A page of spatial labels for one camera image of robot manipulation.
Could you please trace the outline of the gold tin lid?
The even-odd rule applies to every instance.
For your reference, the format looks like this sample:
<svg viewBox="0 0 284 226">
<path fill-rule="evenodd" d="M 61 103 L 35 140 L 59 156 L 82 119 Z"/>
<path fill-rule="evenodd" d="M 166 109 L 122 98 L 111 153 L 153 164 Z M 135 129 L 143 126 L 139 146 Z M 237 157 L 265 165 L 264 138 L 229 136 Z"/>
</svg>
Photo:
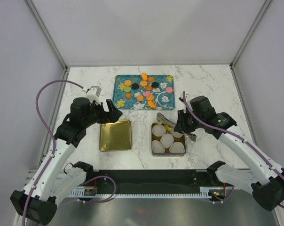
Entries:
<svg viewBox="0 0 284 226">
<path fill-rule="evenodd" d="M 132 126 L 129 120 L 102 124 L 99 136 L 99 150 L 101 152 L 132 149 Z"/>
</svg>

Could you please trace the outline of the silver metal tongs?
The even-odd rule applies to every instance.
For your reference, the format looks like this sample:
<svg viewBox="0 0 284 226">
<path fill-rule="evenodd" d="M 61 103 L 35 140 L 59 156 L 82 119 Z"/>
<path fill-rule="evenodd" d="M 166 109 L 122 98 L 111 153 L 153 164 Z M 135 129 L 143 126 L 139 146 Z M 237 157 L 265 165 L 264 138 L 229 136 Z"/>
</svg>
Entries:
<svg viewBox="0 0 284 226">
<path fill-rule="evenodd" d="M 175 131 L 176 124 L 174 122 L 172 122 L 171 120 L 167 119 L 162 113 L 157 113 L 156 120 L 157 121 L 162 121 L 164 125 L 167 125 L 170 128 L 173 128 L 173 130 Z M 187 136 L 191 141 L 196 142 L 197 136 L 195 134 L 193 134 L 193 133 L 183 133 L 183 132 L 179 132 L 179 133 Z"/>
</svg>

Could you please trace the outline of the pink sandwich cookie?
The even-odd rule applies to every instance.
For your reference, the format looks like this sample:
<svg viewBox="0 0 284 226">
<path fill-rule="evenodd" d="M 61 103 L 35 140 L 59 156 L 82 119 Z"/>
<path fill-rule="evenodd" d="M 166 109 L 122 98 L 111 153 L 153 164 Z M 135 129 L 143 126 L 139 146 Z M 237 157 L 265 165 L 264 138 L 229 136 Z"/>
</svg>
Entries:
<svg viewBox="0 0 284 226">
<path fill-rule="evenodd" d="M 146 92 L 143 93 L 144 97 L 149 97 L 150 95 L 151 95 L 151 93 L 149 91 L 146 91 Z"/>
</svg>

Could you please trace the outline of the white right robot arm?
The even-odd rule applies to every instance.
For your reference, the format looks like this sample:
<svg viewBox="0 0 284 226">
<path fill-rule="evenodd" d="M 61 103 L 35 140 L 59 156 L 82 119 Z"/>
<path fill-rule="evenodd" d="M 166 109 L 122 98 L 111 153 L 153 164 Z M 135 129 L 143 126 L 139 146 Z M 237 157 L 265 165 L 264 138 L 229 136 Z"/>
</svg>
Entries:
<svg viewBox="0 0 284 226">
<path fill-rule="evenodd" d="M 248 174 L 217 161 L 209 167 L 207 182 L 213 186 L 223 182 L 242 189 L 267 211 L 283 207 L 284 167 L 250 141 L 228 113 L 217 113 L 207 97 L 198 96 L 187 101 L 182 96 L 180 101 L 185 104 L 185 109 L 178 111 L 176 132 L 188 134 L 203 129 L 229 147 L 251 170 Z"/>
</svg>

